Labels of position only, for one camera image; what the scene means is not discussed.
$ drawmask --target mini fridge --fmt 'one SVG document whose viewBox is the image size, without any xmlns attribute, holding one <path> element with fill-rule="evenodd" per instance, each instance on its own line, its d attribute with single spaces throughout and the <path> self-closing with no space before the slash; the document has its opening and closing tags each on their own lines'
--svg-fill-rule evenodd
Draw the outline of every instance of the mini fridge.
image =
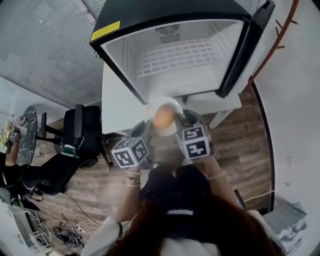
<svg viewBox="0 0 320 256">
<path fill-rule="evenodd" d="M 234 0 L 107 0 L 90 45 L 143 104 L 212 91 L 224 98 L 274 8 L 272 0 L 252 14 Z"/>
</svg>

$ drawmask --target cable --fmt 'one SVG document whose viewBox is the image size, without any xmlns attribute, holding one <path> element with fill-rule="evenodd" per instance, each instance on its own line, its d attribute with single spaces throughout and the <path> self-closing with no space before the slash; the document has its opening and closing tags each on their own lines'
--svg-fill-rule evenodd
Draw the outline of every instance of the cable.
<svg viewBox="0 0 320 256">
<path fill-rule="evenodd" d="M 73 228 L 62 228 L 64 223 L 59 222 L 58 226 L 52 228 L 55 238 L 64 243 L 68 248 L 83 249 L 85 245 L 82 243 L 81 235 Z"/>
<path fill-rule="evenodd" d="M 64 216 L 62 212 L 61 212 L 61 215 L 64 217 L 65 222 L 68 223 L 73 229 L 75 229 L 75 227 L 71 224 L 69 220 L 67 220 L 66 216 Z"/>
<path fill-rule="evenodd" d="M 90 228 L 90 229 L 95 229 L 95 230 L 97 230 L 97 229 L 98 229 L 97 227 L 95 227 L 95 226 L 89 226 L 87 223 L 82 222 L 82 221 L 81 221 L 81 222 L 79 222 L 79 224 L 78 224 L 80 228 L 82 228 L 82 227 L 81 227 L 81 225 L 80 225 L 81 223 L 85 224 L 85 225 L 86 225 L 88 228 Z"/>
<path fill-rule="evenodd" d="M 90 217 L 84 212 L 84 210 L 81 209 L 81 207 L 79 206 L 79 204 L 78 204 L 70 195 L 68 195 L 68 194 L 66 194 L 66 193 L 65 193 L 65 195 L 68 196 L 68 197 L 70 197 L 71 200 L 74 201 L 74 203 L 79 207 L 79 209 L 81 210 L 81 212 L 83 212 L 83 214 L 84 214 L 85 216 L 87 216 L 87 217 L 88 217 L 90 220 L 92 220 L 94 223 L 97 223 L 98 225 L 101 226 L 100 223 L 96 222 L 93 218 L 90 218 Z"/>
<path fill-rule="evenodd" d="M 272 192 L 275 192 L 275 190 L 271 190 L 271 191 L 269 191 L 269 192 L 267 192 L 267 193 L 264 193 L 264 194 L 261 194 L 261 195 L 257 195 L 257 196 L 251 197 L 251 198 L 249 198 L 249 199 L 247 199 L 247 200 L 244 200 L 243 202 L 245 203 L 245 202 L 248 202 L 248 201 L 250 201 L 250 200 L 252 200 L 252 199 L 266 196 L 266 195 L 268 195 L 268 194 L 270 194 L 270 193 L 272 193 Z"/>
<path fill-rule="evenodd" d="M 34 191 L 32 192 L 31 195 L 26 194 L 25 196 L 27 196 L 28 198 L 30 198 L 30 199 L 32 199 L 32 200 L 35 200 L 35 201 L 37 201 L 37 202 L 42 202 L 42 201 L 45 199 L 44 195 L 42 195 L 42 199 L 37 199 L 39 195 L 36 194 Z"/>
<path fill-rule="evenodd" d="M 19 182 L 21 179 L 22 179 L 22 175 L 21 175 L 20 179 L 18 179 L 18 181 L 17 181 L 15 184 L 10 185 L 10 186 L 5 186 L 5 188 L 11 188 L 11 187 L 13 187 L 13 186 L 17 185 L 17 184 L 18 184 L 18 182 Z"/>
<path fill-rule="evenodd" d="M 81 226 L 81 223 L 85 224 L 85 225 L 86 225 L 88 228 L 90 228 L 90 229 L 94 229 L 95 231 L 87 232 L 87 231 Z M 85 234 L 92 234 L 92 233 L 96 232 L 97 229 L 98 229 L 97 227 L 89 226 L 89 225 L 88 225 L 87 223 L 85 223 L 85 222 L 79 222 L 78 226 L 80 227 L 80 229 L 82 229 L 82 230 L 84 231 Z"/>
</svg>

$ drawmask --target wooden floor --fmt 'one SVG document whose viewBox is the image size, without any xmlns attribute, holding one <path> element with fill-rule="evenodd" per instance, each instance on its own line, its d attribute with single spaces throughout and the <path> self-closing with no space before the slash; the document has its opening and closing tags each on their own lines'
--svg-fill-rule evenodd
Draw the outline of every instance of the wooden floor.
<svg viewBox="0 0 320 256">
<path fill-rule="evenodd" d="M 218 127 L 211 130 L 216 158 L 227 172 L 227 178 L 234 189 L 238 189 L 244 200 L 269 192 L 271 190 L 271 164 L 264 123 L 254 93 L 250 89 L 240 95 L 242 108 L 234 110 Z M 205 115 L 208 123 L 214 114 Z M 55 123 L 61 127 L 62 121 Z M 38 141 L 41 155 L 35 156 L 32 165 L 40 166 L 55 153 L 53 145 Z M 178 148 L 175 136 L 154 137 L 151 144 L 155 147 L 156 161 L 179 165 L 183 155 Z M 89 169 L 79 169 L 67 185 L 67 194 L 98 223 L 107 216 L 114 216 L 117 211 L 119 196 L 122 191 L 125 171 L 117 166 L 108 169 L 104 160 Z M 146 182 L 148 172 L 142 175 L 142 184 Z M 250 200 L 246 205 L 250 209 L 267 208 L 269 196 Z M 47 220 L 49 229 L 61 221 L 62 214 L 72 225 L 85 222 L 98 227 L 87 218 L 78 206 L 65 194 L 45 196 L 44 201 L 36 203 Z M 83 235 L 85 243 L 90 234 Z M 63 244 L 54 241 L 56 250 L 63 255 L 70 253 Z"/>
</svg>

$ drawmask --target wrist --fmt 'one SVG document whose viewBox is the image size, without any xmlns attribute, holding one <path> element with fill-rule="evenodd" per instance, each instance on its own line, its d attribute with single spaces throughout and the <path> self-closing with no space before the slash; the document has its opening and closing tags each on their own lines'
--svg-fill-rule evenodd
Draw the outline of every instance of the wrist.
<svg viewBox="0 0 320 256">
<path fill-rule="evenodd" d="M 125 177 L 123 184 L 132 188 L 141 188 L 140 176 L 128 175 Z"/>
<path fill-rule="evenodd" d="M 139 166 L 129 167 L 128 170 L 131 171 L 131 172 L 140 173 L 140 167 Z"/>
<path fill-rule="evenodd" d="M 212 154 L 201 158 L 201 160 L 205 166 L 208 166 L 208 165 L 212 166 L 212 164 L 217 161 L 215 156 Z"/>
</svg>

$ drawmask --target bracelet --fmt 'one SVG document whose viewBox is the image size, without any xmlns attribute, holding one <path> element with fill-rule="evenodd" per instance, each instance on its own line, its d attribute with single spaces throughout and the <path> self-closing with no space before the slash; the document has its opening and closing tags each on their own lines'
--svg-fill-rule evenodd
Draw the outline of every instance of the bracelet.
<svg viewBox="0 0 320 256">
<path fill-rule="evenodd" d="M 214 179 L 216 179 L 216 178 L 219 178 L 219 177 L 221 177 L 221 176 L 224 176 L 224 175 L 226 175 L 226 171 L 225 171 L 225 170 L 224 170 L 223 172 L 220 172 L 220 173 L 217 174 L 217 175 L 214 175 L 214 176 L 211 176 L 211 177 L 207 177 L 206 180 L 207 180 L 207 181 L 212 181 L 212 180 L 214 180 Z"/>
<path fill-rule="evenodd" d="M 128 178 L 130 181 L 134 182 L 134 183 L 137 183 L 138 185 L 141 185 L 140 181 L 134 179 L 134 178 L 131 178 L 129 176 L 127 176 L 126 178 Z"/>
<path fill-rule="evenodd" d="M 132 187 L 132 188 L 141 188 L 140 185 L 129 184 L 128 182 L 125 182 L 125 181 L 123 181 L 123 184 L 127 185 L 128 187 Z"/>
<path fill-rule="evenodd" d="M 127 170 L 127 171 L 126 171 L 126 174 L 132 174 L 132 175 L 141 176 L 141 172 L 140 172 L 140 171 Z"/>
</svg>

